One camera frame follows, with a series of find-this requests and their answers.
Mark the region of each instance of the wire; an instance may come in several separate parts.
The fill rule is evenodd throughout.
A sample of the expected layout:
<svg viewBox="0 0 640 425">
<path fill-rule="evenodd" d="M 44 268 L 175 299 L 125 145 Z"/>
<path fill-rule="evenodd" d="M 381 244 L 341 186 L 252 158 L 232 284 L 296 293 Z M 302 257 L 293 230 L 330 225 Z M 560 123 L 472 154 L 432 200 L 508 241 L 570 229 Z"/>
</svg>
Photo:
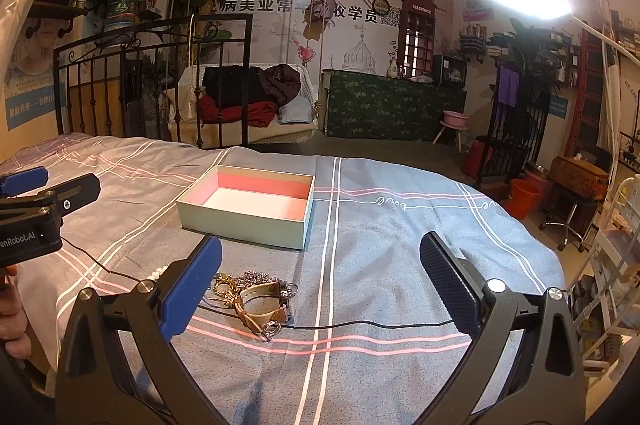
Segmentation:
<svg viewBox="0 0 640 425">
<path fill-rule="evenodd" d="M 213 308 L 209 308 L 207 306 L 199 305 L 198 308 L 206 311 L 210 311 L 212 313 L 217 313 L 218 315 L 224 315 L 225 317 L 232 317 L 235 319 L 240 318 L 238 317 L 238 315 L 231 315 L 231 313 L 225 313 L 223 311 L 214 310 Z M 377 322 L 372 322 L 370 320 L 354 320 L 351 322 L 334 324 L 332 326 L 313 327 L 313 326 L 292 326 L 292 325 L 283 324 L 282 327 L 287 329 L 299 329 L 301 331 L 316 331 L 316 330 L 322 330 L 322 329 L 342 328 L 343 326 L 353 326 L 356 324 L 366 324 L 369 326 L 375 326 L 376 328 L 383 328 L 383 329 L 406 329 L 406 328 L 439 328 L 441 326 L 446 326 L 447 324 L 452 324 L 452 323 L 453 323 L 453 320 L 447 320 L 447 321 L 439 322 L 436 324 L 402 324 L 398 326 L 388 326 L 386 324 L 378 324 Z"/>
<path fill-rule="evenodd" d="M 66 237 L 62 237 L 60 236 L 60 238 L 62 238 L 62 240 L 69 246 L 73 246 L 76 250 L 81 251 L 82 253 L 84 253 L 87 257 L 89 257 L 89 259 L 91 259 L 92 261 L 95 262 L 95 264 L 97 264 L 98 266 L 100 266 L 105 272 L 110 273 L 112 275 L 120 275 L 121 277 L 126 277 L 127 279 L 130 280 L 134 280 L 136 282 L 140 282 L 140 279 L 136 279 L 135 277 L 131 277 L 130 275 L 127 275 L 126 273 L 120 273 L 118 271 L 113 271 L 110 270 L 109 268 L 107 268 L 105 265 L 101 264 L 100 261 L 98 261 L 97 259 L 94 258 L 94 256 L 92 256 L 88 251 L 86 251 L 84 248 L 80 248 L 79 246 L 74 245 L 71 241 L 69 241 L 68 239 L 66 239 Z"/>
</svg>

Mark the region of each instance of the bedspread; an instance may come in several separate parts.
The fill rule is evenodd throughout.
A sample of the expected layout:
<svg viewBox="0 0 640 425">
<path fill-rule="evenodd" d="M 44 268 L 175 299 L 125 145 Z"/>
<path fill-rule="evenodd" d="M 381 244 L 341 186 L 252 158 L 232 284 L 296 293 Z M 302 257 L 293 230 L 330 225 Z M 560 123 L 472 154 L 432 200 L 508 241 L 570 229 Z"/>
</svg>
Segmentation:
<svg viewBox="0 0 640 425">
<path fill-rule="evenodd" d="M 65 218 L 62 235 L 107 267 L 145 278 L 186 257 L 201 235 L 181 228 L 175 200 L 215 164 L 314 174 L 306 249 L 266 248 L 222 239 L 221 270 L 252 269 L 295 281 L 298 326 L 356 319 L 387 325 L 438 323 L 449 315 L 420 265 L 418 245 L 437 231 L 485 278 L 542 293 L 564 287 L 554 252 L 500 206 L 438 174 L 364 159 L 202 151 L 184 144 L 67 135 L 21 151 L 0 174 L 44 165 L 49 184 L 94 172 L 94 204 Z M 78 292 L 129 291 L 134 282 L 102 271 L 67 246 L 20 265 L 17 286 L 50 364 L 56 366 Z M 513 361 L 510 342 L 478 408 L 493 403 Z M 148 385 L 131 338 L 122 334 L 138 382 Z M 410 424 L 437 394 L 470 339 L 453 324 L 323 331 L 283 329 L 264 342 L 238 320 L 198 310 L 172 343 L 194 379 L 233 424 Z"/>
</svg>

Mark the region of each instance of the storage rack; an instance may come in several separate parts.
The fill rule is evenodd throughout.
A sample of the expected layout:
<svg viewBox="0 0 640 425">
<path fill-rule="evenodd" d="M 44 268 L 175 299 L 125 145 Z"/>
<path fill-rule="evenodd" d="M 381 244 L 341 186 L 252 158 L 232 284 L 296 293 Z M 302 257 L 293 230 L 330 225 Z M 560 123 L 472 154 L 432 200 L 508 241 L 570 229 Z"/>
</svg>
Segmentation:
<svg viewBox="0 0 640 425">
<path fill-rule="evenodd" d="M 613 198 L 611 208 L 600 225 L 600 230 L 591 245 L 580 270 L 569 284 L 569 300 L 574 315 L 574 325 L 578 330 L 582 345 L 582 361 L 585 376 L 590 379 L 589 387 L 596 384 L 619 357 L 622 337 L 635 337 L 640 333 L 640 317 L 638 326 L 629 327 L 623 320 L 636 313 L 640 315 L 640 208 L 635 208 L 622 191 L 630 187 L 634 178 L 623 180 Z M 614 211 L 618 210 L 632 233 L 626 230 L 607 230 Z M 580 287 L 578 283 L 586 273 L 588 266 L 593 270 L 597 293 L 582 309 L 577 306 Z M 618 302 L 612 290 L 613 284 L 622 280 L 628 289 L 619 295 Z M 589 334 L 590 319 L 594 312 L 602 311 L 603 329 L 597 338 L 585 337 Z M 593 354 L 600 352 L 604 359 L 594 359 Z"/>
</svg>

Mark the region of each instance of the human hand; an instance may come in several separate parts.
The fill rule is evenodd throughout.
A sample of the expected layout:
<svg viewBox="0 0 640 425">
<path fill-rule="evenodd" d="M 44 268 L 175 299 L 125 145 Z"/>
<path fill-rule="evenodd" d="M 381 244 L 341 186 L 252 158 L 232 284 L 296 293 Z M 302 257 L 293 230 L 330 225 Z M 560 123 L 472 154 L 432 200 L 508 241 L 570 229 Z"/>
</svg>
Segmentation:
<svg viewBox="0 0 640 425">
<path fill-rule="evenodd" d="M 6 272 L 11 277 L 16 274 L 16 267 L 10 266 Z M 20 294 L 13 284 L 0 291 L 0 340 L 6 352 L 14 358 L 26 360 L 31 356 L 31 341 L 25 334 L 27 315 L 22 309 Z"/>
</svg>

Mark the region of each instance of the microwave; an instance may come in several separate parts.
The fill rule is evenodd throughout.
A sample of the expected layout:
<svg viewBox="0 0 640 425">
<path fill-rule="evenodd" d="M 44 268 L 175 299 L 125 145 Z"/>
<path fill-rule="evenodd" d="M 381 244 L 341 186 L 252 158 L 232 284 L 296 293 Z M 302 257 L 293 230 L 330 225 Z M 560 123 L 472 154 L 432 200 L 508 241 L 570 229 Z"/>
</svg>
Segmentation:
<svg viewBox="0 0 640 425">
<path fill-rule="evenodd" d="M 466 85 L 466 61 L 447 55 L 434 55 L 431 78 L 440 86 L 463 89 Z"/>
</svg>

